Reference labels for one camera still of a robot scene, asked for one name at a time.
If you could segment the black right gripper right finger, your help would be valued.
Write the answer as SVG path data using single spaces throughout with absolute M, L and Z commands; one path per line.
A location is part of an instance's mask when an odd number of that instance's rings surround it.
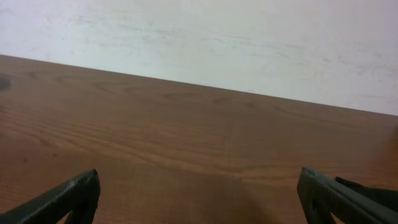
M 308 223 L 397 223 L 397 191 L 331 179 L 302 168 L 297 193 Z

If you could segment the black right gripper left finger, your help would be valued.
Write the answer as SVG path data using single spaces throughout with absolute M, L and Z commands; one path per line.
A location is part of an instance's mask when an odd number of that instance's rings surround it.
M 1 223 L 93 223 L 101 193 L 96 170 L 88 170 L 1 214 Z

